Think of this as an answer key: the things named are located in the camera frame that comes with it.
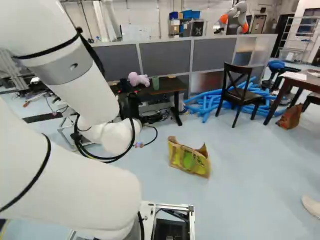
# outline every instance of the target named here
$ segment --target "gray partition wall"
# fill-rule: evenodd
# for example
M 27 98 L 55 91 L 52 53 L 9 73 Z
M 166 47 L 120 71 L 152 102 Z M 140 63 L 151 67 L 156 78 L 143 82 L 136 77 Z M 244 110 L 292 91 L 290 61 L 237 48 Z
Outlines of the gray partition wall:
M 108 82 L 126 79 L 131 72 L 141 74 L 136 44 L 97 46 L 93 49 L 103 64 L 104 78 Z
M 236 37 L 195 40 L 192 71 L 223 69 L 232 62 L 236 42 Z
M 93 44 L 107 81 L 130 72 L 148 76 L 176 75 L 188 84 L 187 96 L 221 88 L 224 62 L 252 67 L 259 83 L 277 34 L 183 37 L 147 42 Z
M 191 40 L 141 43 L 143 72 L 148 76 L 188 73 Z

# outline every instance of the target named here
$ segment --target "window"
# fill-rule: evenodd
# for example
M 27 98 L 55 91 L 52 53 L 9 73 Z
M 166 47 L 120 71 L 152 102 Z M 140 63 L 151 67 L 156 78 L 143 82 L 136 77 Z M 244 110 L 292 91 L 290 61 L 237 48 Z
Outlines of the window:
M 304 17 L 320 17 L 320 8 L 307 8 L 304 10 Z M 311 34 L 317 24 L 317 18 L 303 18 L 300 22 L 296 36 Z

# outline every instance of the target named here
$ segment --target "blue box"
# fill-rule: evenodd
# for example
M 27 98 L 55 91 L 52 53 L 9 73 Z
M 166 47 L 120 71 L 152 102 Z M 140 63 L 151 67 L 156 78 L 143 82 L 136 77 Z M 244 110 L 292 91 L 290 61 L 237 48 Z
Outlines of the blue box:
M 192 11 L 191 15 L 193 19 L 199 19 L 200 18 L 201 11 Z
M 177 11 L 172 11 L 169 13 L 169 19 L 177 19 L 178 18 L 178 12 Z
M 184 19 L 199 19 L 201 11 L 185 10 L 182 13 Z
M 192 10 L 182 11 L 184 19 L 192 19 Z

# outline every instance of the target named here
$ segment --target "pink stuffed animal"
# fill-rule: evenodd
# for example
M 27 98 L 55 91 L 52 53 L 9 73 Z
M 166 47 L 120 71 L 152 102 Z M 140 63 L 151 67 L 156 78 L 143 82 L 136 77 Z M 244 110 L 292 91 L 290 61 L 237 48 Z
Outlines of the pink stuffed animal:
M 128 79 L 132 87 L 137 86 L 138 84 L 143 84 L 146 87 L 150 86 L 150 81 L 148 75 L 138 75 L 136 72 L 130 72 Z

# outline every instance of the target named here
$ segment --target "brown bag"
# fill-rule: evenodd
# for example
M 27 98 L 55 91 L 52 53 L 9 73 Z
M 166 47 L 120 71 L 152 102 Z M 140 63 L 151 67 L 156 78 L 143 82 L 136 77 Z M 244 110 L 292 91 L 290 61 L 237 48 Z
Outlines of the brown bag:
M 276 124 L 286 130 L 295 128 L 299 124 L 302 107 L 303 104 L 300 103 L 288 108 Z
M 194 149 L 180 144 L 175 136 L 168 137 L 170 166 L 188 174 L 209 178 L 211 163 L 206 145 Z

